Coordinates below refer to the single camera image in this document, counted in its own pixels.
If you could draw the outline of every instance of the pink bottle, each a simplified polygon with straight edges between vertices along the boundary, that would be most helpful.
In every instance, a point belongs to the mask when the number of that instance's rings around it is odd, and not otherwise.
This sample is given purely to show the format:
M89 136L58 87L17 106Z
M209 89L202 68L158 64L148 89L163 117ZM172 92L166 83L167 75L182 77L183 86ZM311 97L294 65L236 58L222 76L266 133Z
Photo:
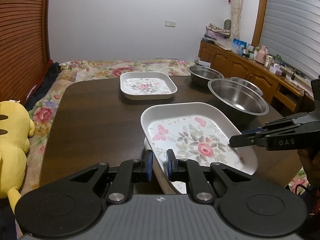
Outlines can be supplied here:
M268 49L266 46L262 46L257 55L257 62L265 64L268 55Z

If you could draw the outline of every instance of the yellow plush toy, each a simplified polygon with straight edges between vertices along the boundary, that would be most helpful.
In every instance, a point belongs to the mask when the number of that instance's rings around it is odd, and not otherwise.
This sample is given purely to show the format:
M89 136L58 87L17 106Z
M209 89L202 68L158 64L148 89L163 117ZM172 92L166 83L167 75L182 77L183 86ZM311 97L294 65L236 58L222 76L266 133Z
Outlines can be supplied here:
M28 136L34 133L35 125L19 102L0 102L0 198L9 198L13 212L21 198L18 190L25 175Z

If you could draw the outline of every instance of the white tray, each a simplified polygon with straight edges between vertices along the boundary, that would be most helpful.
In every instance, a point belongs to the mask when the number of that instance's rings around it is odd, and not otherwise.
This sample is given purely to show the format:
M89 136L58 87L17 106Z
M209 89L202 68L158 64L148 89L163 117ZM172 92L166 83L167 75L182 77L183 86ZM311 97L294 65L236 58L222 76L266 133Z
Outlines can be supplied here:
M254 174L258 160L251 146L234 149L228 145L232 135L241 134L217 108L205 103L151 106L141 115L142 129L167 177L166 151L173 149L177 159L196 160L202 166L225 163L247 174ZM186 193L183 182L169 182L177 193Z
M123 73L120 88L131 100L168 99L178 90L170 77L161 72Z

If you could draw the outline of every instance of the metal bowl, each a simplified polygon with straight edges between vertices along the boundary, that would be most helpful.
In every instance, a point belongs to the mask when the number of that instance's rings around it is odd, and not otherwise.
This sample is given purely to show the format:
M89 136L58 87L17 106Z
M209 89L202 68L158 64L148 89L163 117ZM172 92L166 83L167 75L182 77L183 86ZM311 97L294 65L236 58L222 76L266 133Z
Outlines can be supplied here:
M191 80L203 87L208 87L208 82L212 79L224 78L218 71L203 66L190 66L188 70L191 73Z
M230 78L230 80L235 81L241 85L244 85L248 88L250 88L251 90L253 90L254 92L256 92L258 95L262 96L263 92L261 91L260 88L258 88L255 84L243 79L243 78L238 78L238 77L232 77Z
M248 124L257 116L269 112L268 104L260 95L235 81L213 79L208 82L208 87L213 94L214 106L235 125Z

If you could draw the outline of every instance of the cabinet door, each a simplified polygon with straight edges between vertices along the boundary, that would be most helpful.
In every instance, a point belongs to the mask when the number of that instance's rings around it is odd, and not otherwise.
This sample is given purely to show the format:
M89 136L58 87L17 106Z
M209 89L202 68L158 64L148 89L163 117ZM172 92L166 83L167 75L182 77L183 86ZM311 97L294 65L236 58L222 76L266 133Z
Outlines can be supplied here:
M231 57L230 77L239 77L246 79L252 71L252 67L246 62Z
M201 43L198 57L205 62L210 62L211 60L211 50Z
M249 81L262 90L262 97L267 103L270 104L273 96L276 93L279 83L258 69L254 69L252 71Z
M228 54L223 51L215 51L211 56L210 68L220 72L224 77L229 77L229 61Z

